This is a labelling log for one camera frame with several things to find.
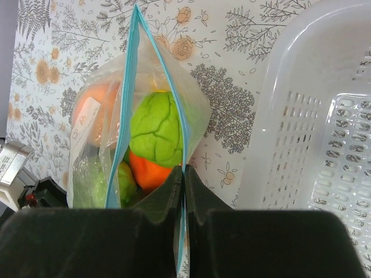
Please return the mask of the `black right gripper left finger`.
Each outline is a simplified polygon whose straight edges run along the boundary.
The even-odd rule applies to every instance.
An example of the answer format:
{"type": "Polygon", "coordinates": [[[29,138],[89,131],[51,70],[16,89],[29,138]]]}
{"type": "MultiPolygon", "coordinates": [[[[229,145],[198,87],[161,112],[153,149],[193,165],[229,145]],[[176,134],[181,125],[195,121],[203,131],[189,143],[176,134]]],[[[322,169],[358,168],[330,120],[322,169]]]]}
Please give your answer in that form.
{"type": "Polygon", "coordinates": [[[127,209],[29,208],[1,228],[2,277],[176,277],[182,169],[127,209]]]}

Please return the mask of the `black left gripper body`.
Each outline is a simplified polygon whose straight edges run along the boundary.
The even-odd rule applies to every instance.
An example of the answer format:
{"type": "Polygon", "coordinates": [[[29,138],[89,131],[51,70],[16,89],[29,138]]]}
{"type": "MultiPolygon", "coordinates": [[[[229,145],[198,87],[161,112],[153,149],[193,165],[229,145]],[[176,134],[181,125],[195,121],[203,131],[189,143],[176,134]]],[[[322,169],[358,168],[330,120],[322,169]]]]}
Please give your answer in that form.
{"type": "Polygon", "coordinates": [[[17,199],[21,209],[26,207],[68,207],[67,194],[52,177],[23,186],[17,199]]]}

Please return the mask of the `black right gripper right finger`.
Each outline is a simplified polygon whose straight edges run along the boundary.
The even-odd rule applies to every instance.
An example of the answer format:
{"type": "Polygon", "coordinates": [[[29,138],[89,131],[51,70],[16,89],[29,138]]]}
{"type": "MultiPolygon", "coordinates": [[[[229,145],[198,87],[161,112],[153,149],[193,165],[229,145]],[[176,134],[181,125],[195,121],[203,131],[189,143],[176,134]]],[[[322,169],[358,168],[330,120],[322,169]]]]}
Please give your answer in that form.
{"type": "Polygon", "coordinates": [[[184,173],[190,277],[364,277],[345,226],[329,212],[234,210],[196,170],[184,173]]]}

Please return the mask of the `orange mandarin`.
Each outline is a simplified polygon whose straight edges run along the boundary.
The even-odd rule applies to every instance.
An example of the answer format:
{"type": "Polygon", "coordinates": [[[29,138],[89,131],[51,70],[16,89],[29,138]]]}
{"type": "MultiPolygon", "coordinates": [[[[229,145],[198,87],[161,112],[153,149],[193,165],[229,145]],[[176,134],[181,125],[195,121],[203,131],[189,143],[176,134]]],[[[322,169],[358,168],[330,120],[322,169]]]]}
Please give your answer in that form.
{"type": "Polygon", "coordinates": [[[159,166],[135,155],[132,151],[129,152],[129,160],[134,179],[139,187],[147,193],[161,186],[172,171],[172,168],[159,166]]]}

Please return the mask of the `peach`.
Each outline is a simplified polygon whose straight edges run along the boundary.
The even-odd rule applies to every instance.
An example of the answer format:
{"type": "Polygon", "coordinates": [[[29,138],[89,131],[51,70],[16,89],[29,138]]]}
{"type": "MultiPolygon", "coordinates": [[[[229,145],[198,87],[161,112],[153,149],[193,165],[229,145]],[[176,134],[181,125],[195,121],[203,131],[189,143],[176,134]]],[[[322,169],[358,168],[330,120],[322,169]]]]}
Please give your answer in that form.
{"type": "Polygon", "coordinates": [[[106,114],[108,114],[107,125],[110,126],[111,124],[112,111],[119,87],[120,82],[118,81],[94,83],[88,86],[87,89],[83,90],[82,95],[76,101],[76,105],[72,113],[72,125],[75,125],[76,121],[80,122],[80,125],[84,122],[79,114],[81,111],[86,111],[89,108],[92,108],[92,104],[85,104],[89,98],[100,104],[88,137],[88,143],[95,147],[100,146],[103,123],[106,114]]]}

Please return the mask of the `green cabbage ball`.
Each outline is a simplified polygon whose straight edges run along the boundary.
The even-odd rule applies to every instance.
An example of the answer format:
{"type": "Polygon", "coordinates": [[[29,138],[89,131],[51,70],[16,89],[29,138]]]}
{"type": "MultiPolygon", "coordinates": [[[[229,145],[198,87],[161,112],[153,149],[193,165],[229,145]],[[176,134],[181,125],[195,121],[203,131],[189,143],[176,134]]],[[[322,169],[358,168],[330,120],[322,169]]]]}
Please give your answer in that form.
{"type": "MultiPolygon", "coordinates": [[[[137,185],[128,164],[118,166],[121,206],[125,207],[136,194],[137,185]]],[[[96,159],[80,161],[73,173],[73,203],[75,208],[104,208],[107,182],[100,162],[96,159]]]]}
{"type": "Polygon", "coordinates": [[[159,166],[171,168],[183,158],[183,132],[171,92],[143,98],[130,120],[130,150],[159,166]]]}

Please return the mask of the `clear zip top bag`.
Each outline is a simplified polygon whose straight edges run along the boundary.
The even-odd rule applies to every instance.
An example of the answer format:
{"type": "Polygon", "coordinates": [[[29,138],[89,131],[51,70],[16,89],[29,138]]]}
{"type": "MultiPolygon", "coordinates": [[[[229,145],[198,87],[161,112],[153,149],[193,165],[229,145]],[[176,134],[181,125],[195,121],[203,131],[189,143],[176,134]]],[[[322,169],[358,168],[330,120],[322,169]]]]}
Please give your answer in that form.
{"type": "Polygon", "coordinates": [[[154,37],[134,6],[125,54],[86,80],[75,100],[67,204],[126,207],[137,190],[152,196],[184,167],[211,117],[195,79],[154,37]]]}

